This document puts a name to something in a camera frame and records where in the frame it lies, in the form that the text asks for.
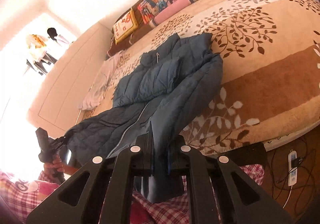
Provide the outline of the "person's left hand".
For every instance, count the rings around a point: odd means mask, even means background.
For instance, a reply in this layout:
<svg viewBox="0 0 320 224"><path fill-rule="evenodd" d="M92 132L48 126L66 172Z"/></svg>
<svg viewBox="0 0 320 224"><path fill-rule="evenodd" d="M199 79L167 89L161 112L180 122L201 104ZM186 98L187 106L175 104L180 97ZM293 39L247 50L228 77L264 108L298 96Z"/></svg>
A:
<svg viewBox="0 0 320 224"><path fill-rule="evenodd" d="M63 162L58 154L53 156L53 161L51 163L44 163L44 173L47 176L53 177L55 172L64 173Z"/></svg>

